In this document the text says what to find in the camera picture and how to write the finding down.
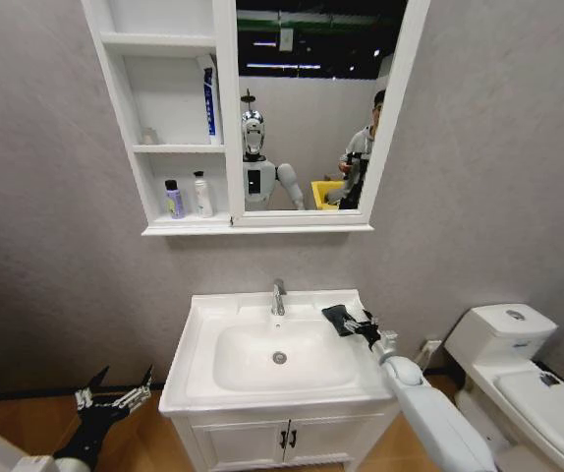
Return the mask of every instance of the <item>gray wall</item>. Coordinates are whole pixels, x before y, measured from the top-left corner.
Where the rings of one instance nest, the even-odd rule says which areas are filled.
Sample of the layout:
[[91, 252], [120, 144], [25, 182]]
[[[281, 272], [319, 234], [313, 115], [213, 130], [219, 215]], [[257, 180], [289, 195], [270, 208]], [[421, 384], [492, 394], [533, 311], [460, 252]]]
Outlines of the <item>gray wall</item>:
[[[350, 139], [371, 120], [376, 81], [240, 77], [242, 93], [255, 96], [265, 125], [263, 154], [298, 174], [307, 209], [314, 209], [310, 182], [342, 175], [339, 157]], [[278, 185], [269, 209], [295, 209]]]
[[412, 355], [473, 305], [560, 324], [564, 2], [432, 2], [372, 233], [142, 238], [79, 2], [0, 0], [0, 390], [166, 375], [193, 293], [359, 287]]

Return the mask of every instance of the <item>toilet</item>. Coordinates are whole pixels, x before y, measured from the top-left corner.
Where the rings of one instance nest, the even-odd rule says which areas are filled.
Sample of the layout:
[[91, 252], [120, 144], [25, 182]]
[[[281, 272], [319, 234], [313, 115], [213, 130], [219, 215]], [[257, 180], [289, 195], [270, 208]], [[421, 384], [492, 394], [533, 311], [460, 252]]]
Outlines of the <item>toilet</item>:
[[466, 372], [457, 406], [503, 472], [564, 471], [564, 382], [533, 357], [557, 325], [520, 304], [472, 308], [445, 347]]

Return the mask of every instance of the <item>faucet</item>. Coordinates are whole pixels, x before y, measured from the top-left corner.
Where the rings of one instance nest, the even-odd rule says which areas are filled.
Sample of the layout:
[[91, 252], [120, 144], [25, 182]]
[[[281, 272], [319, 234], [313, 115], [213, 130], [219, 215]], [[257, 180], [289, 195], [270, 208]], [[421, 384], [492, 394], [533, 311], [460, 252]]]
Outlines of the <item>faucet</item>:
[[273, 303], [271, 304], [271, 314], [276, 317], [284, 316], [284, 303], [282, 303], [282, 295], [286, 295], [284, 282], [281, 278], [273, 280]]

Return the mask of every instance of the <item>cabinet door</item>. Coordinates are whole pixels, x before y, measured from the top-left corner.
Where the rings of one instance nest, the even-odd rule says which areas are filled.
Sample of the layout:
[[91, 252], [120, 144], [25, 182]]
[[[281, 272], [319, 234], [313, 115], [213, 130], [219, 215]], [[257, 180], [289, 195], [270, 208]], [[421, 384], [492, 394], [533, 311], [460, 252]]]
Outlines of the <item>cabinet door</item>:
[[281, 463], [288, 429], [289, 421], [193, 426], [206, 464], [216, 470]]
[[349, 462], [365, 455], [385, 428], [385, 415], [293, 420], [284, 462]]

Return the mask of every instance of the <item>ceiling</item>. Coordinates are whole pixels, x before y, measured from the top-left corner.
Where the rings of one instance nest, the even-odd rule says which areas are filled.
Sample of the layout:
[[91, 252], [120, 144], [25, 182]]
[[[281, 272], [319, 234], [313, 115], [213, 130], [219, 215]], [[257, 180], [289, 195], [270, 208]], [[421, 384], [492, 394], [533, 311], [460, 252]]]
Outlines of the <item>ceiling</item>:
[[[375, 79], [395, 50], [406, 0], [237, 0], [236, 7], [241, 76]], [[280, 29], [293, 30], [292, 50], [280, 50]]]

